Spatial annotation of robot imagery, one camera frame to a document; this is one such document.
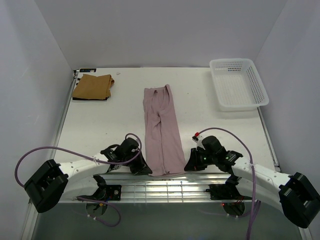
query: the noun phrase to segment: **laundry basket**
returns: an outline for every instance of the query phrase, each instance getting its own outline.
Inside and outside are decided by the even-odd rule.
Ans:
[[[246,58],[217,59],[210,68],[222,111],[249,111],[269,103],[254,62]]]

